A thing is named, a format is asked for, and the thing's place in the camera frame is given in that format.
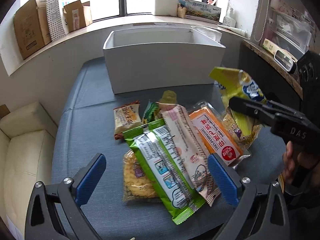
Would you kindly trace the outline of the right hand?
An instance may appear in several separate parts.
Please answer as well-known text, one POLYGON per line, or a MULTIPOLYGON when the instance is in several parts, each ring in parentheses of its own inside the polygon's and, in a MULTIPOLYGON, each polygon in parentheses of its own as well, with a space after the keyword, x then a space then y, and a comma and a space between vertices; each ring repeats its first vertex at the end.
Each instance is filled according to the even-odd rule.
POLYGON ((296 178, 298 168, 306 168, 311 174, 311 187, 319 188, 319 158, 301 151, 291 141, 286 145, 286 151, 283 154, 283 180, 291 185, 296 178))

